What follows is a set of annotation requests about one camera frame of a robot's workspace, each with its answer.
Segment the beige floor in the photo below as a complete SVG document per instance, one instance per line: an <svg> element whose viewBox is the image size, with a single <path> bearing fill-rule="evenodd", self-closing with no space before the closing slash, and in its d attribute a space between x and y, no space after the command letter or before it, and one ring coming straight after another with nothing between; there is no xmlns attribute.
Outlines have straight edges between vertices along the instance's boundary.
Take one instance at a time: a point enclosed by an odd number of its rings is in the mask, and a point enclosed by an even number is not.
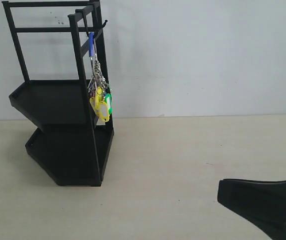
<svg viewBox="0 0 286 240"><path fill-rule="evenodd" d="M217 203L223 178L286 180L286 115L116 119L102 187L59 187L0 121L0 240L268 240Z"/></svg>

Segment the black rack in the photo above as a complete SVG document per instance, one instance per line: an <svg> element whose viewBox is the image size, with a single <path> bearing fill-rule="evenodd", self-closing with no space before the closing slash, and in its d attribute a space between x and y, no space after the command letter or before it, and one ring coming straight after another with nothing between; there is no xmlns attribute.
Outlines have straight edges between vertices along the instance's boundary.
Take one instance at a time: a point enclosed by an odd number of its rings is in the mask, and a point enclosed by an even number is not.
<svg viewBox="0 0 286 240"><path fill-rule="evenodd" d="M97 125L88 94L83 57L89 50L81 45L79 32L95 32L98 60L107 83L108 67L99 0L89 1L3 1L24 83L10 96L11 105L32 121L37 129L26 143L27 153L60 186L101 186L114 136L113 118ZM11 8L79 7L68 15L69 27L15 27ZM92 27L86 16L92 15ZM84 20L84 27L78 22ZM78 79L31 80L25 64L18 33L71 32Z"/></svg>

